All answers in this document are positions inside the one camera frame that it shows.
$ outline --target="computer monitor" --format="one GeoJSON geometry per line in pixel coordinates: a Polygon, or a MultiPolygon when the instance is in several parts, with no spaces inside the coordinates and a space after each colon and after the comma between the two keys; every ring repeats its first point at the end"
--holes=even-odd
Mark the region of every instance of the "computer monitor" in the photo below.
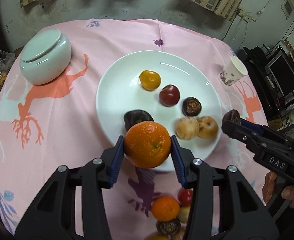
{"type": "Polygon", "coordinates": [[[294,91],[294,71],[283,53],[279,52],[266,67],[271,71],[283,96],[294,91]]]}

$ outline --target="screw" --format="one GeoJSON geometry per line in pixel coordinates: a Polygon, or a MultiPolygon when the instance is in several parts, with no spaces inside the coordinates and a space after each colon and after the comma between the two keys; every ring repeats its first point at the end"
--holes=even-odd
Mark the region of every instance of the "screw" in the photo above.
{"type": "Polygon", "coordinates": [[[93,159],[92,162],[95,165],[100,165],[100,164],[102,164],[102,159],[101,158],[96,158],[96,159],[93,159]]]}
{"type": "Polygon", "coordinates": [[[61,165],[61,166],[58,167],[59,172],[64,172],[66,170],[67,170],[67,166],[65,166],[65,165],[61,165]]]}
{"type": "Polygon", "coordinates": [[[202,160],[201,159],[193,159],[192,160],[192,163],[194,164],[194,165],[201,165],[202,164],[202,160]]]}
{"type": "Polygon", "coordinates": [[[237,168],[236,168],[236,166],[231,165],[231,166],[228,167],[228,170],[229,170],[230,172],[236,172],[236,171],[237,171],[237,168]]]}

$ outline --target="bowl lid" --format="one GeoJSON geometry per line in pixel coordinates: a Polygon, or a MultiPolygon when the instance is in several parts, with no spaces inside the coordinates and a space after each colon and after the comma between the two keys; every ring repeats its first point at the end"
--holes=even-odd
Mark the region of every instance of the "bowl lid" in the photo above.
{"type": "Polygon", "coordinates": [[[21,52],[23,62],[31,62],[46,54],[59,41],[61,31],[57,29],[43,31],[34,36],[21,52]]]}

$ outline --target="orange deer print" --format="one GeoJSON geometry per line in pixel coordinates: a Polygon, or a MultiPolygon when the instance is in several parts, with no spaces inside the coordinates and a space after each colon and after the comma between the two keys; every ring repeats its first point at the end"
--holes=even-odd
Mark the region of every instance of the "orange deer print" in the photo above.
{"type": "Polygon", "coordinates": [[[239,89],[239,87],[237,87],[237,89],[239,90],[239,92],[241,93],[243,99],[244,99],[244,102],[245,102],[245,105],[246,105],[246,111],[247,111],[247,114],[248,114],[248,117],[246,117],[246,120],[249,121],[249,122],[252,122],[252,123],[256,123],[255,120],[254,120],[254,115],[253,113],[256,112],[256,111],[260,111],[261,110],[261,104],[260,104],[260,101],[259,101],[259,98],[258,98],[258,95],[254,96],[254,92],[253,90],[251,89],[251,87],[244,81],[244,83],[250,88],[253,96],[252,97],[248,97],[245,93],[245,89],[242,85],[242,83],[239,81],[241,87],[242,87],[242,91],[239,89]]]}
{"type": "Polygon", "coordinates": [[[41,98],[63,98],[64,96],[68,95],[71,90],[73,81],[77,78],[84,76],[88,69],[88,55],[84,54],[85,57],[85,69],[78,72],[74,75],[67,75],[67,72],[70,70],[70,66],[68,66],[63,73],[54,79],[53,81],[44,84],[33,86],[26,95],[26,102],[23,105],[22,103],[18,104],[18,111],[20,120],[13,120],[13,131],[17,134],[17,139],[19,137],[19,133],[21,132],[21,145],[22,148],[25,148],[25,144],[28,143],[30,140],[31,129],[29,126],[30,121],[32,121],[38,130],[38,138],[35,143],[41,144],[41,139],[43,139],[43,134],[41,133],[41,127],[38,124],[37,119],[31,117],[31,113],[29,112],[31,103],[34,99],[41,99],[41,98]]]}

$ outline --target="white plate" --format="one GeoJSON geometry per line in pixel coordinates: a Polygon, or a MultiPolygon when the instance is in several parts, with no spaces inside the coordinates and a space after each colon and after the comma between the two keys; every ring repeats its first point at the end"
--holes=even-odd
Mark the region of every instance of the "white plate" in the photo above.
{"type": "MultiPolygon", "coordinates": [[[[187,97],[197,98],[202,110],[199,116],[212,116],[222,125],[222,108],[218,95],[205,75],[195,66],[180,57],[161,51],[139,51],[128,54],[112,64],[100,79],[96,94],[98,120],[109,141],[115,145],[120,135],[125,135],[123,116],[135,109],[147,111],[155,122],[162,124],[175,135],[175,121],[183,117],[182,104],[187,97]],[[161,84],[155,91],[142,88],[139,75],[144,70],[156,71],[161,84]],[[180,91],[180,100],[173,107],[165,107],[159,102],[159,92],[168,84],[180,91]]],[[[181,147],[188,148],[196,158],[205,160],[219,140],[221,130],[213,139],[193,138],[180,140],[181,147]]],[[[158,171],[174,171],[171,156],[158,171]]]]}

